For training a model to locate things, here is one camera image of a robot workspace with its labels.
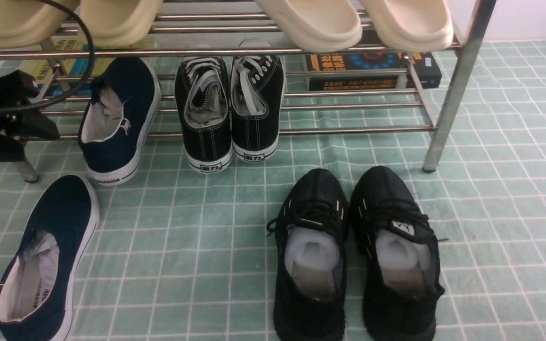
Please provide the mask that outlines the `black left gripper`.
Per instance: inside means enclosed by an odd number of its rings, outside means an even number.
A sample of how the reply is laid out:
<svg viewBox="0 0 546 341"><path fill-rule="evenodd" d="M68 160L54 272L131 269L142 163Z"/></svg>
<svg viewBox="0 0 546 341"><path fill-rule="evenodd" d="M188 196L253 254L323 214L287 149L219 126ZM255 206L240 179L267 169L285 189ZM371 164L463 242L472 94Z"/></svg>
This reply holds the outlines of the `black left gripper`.
<svg viewBox="0 0 546 341"><path fill-rule="evenodd" d="M39 94L32 75L14 71L0 76L0 108L29 105L30 99ZM0 113L0 162L21 162L26 154L20 137L36 137L47 141L60 138L54 121L39 110Z"/></svg>

